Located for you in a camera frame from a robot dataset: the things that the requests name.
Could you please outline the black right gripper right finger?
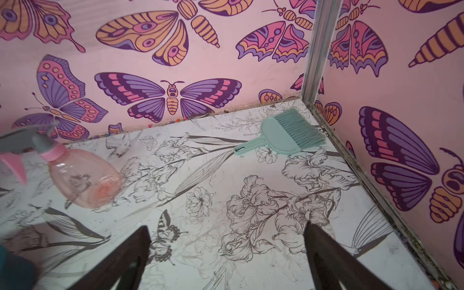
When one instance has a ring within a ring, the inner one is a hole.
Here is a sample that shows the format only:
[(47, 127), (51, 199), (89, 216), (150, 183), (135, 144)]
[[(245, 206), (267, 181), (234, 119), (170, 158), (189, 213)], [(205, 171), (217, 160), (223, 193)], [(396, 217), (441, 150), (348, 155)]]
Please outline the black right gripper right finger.
[(319, 226), (308, 222), (303, 237), (316, 290), (390, 289)]

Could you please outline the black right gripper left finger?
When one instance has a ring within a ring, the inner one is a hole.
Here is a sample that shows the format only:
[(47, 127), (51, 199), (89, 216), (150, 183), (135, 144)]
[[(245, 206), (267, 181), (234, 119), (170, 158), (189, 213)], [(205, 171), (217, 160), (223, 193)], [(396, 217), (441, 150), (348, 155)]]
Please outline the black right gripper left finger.
[(149, 231), (144, 225), (70, 288), (137, 290), (149, 257), (150, 244)]

